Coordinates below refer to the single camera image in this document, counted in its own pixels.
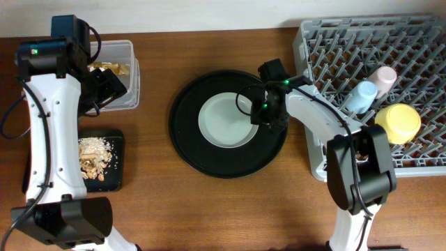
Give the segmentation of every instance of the plastic dish rack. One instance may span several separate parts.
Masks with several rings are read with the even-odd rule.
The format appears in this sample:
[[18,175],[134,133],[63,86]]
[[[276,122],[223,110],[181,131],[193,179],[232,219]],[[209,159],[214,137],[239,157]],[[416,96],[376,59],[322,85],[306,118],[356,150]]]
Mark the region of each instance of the plastic dish rack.
[[[422,118],[416,138],[390,145],[397,177],[446,175],[446,34],[431,16],[306,20],[293,42],[298,75],[304,74],[334,106],[364,125],[396,103],[414,107]],[[361,115],[345,110],[348,94],[381,66],[398,79]],[[312,174],[326,181],[324,146],[305,128]]]

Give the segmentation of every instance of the yellow bowl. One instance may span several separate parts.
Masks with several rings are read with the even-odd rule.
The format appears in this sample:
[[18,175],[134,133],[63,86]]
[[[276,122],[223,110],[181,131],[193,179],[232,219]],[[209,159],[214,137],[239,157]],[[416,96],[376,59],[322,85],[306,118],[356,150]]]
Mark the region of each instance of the yellow bowl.
[[376,114],[375,123],[382,126],[391,144],[405,144],[421,127],[418,112],[409,105],[390,105]]

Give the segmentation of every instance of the plastic container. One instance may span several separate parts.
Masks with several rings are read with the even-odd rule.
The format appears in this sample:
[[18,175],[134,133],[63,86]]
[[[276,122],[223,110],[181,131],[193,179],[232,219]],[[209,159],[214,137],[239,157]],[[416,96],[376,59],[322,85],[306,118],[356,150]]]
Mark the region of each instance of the plastic container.
[[[98,42],[91,42],[91,54],[98,51]],[[101,109],[101,112],[134,109],[139,105],[139,63],[134,57],[133,44],[129,40],[103,41],[96,62],[119,63],[128,67],[129,75],[119,75],[127,93]]]

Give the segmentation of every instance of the white robotic arm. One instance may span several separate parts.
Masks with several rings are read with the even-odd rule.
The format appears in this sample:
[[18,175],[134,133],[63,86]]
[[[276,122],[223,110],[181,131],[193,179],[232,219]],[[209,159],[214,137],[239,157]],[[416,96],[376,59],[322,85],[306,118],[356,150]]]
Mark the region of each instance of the white robotic arm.
[[[299,89],[317,97],[327,105],[331,106],[348,124],[352,133],[359,132],[362,124],[357,122],[347,115],[340,112],[329,103],[318,91],[314,85],[300,86]],[[337,135],[347,135],[345,128],[339,122],[337,117],[326,107],[314,102],[311,98],[302,94],[297,89],[292,90],[286,94],[286,111],[290,116],[302,122],[305,126],[317,135],[324,146],[327,142]]]
[[[283,130],[291,116],[326,146],[328,189],[338,205],[329,250],[368,250],[371,222],[397,185],[384,129],[363,128],[329,103],[307,78],[289,78],[279,59],[264,63],[259,74],[266,94],[253,101],[251,122]],[[361,170],[356,166],[357,152],[369,156]]]
[[87,68],[89,32],[74,15],[53,17],[52,39],[23,42],[16,56],[17,81],[25,89],[31,119],[31,174],[27,206],[13,208],[13,225],[46,245],[63,249],[138,251],[113,227],[108,198],[86,198],[79,166],[77,118],[126,93],[111,70]]

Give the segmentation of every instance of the black motor joint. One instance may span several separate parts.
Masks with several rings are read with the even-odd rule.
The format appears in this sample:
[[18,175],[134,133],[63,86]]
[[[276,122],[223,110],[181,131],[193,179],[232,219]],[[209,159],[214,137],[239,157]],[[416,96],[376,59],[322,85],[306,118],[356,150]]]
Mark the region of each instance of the black motor joint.
[[267,125],[271,130],[282,131],[288,125],[289,114],[286,111],[286,94],[304,84],[311,84],[306,77],[290,78],[280,59],[268,61],[259,67],[266,96],[253,100],[251,123]]

